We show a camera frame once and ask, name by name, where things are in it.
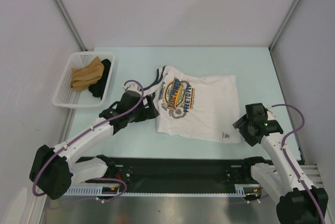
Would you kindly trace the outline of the white graphic tank top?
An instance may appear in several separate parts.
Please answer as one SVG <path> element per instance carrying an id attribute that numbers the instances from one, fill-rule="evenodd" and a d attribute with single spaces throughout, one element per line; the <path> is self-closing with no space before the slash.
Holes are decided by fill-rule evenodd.
<path id="1" fill-rule="evenodd" d="M 141 88 L 159 112 L 156 130 L 171 136 L 237 144 L 233 127 L 240 115 L 234 75 L 196 77 L 167 65 L 157 69 L 152 84 Z"/>

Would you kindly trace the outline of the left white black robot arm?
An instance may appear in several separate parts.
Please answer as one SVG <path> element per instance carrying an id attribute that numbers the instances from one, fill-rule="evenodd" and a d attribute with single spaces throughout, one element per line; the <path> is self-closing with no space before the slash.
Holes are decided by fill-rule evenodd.
<path id="1" fill-rule="evenodd" d="M 120 184 L 116 164 L 111 158 L 100 154 L 87 161 L 79 159 L 128 124 L 155 119 L 158 115 L 150 95 L 125 92 L 121 100 L 104 109 L 88 128 L 72 139 L 53 147 L 45 144 L 37 150 L 29 174 L 33 194 L 37 197 L 47 195 L 55 200 L 64 195 L 72 184 L 112 180 Z"/>

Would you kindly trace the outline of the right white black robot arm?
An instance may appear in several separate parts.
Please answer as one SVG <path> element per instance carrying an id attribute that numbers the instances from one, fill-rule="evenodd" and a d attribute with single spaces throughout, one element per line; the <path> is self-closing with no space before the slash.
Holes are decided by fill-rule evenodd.
<path id="1" fill-rule="evenodd" d="M 260 156 L 246 158 L 242 178 L 257 181 L 276 204 L 280 223 L 325 223 L 328 194 L 308 178 L 286 143 L 280 123 L 261 103 L 245 106 L 245 114 L 233 127 L 250 146 L 260 144 L 272 165 Z"/>

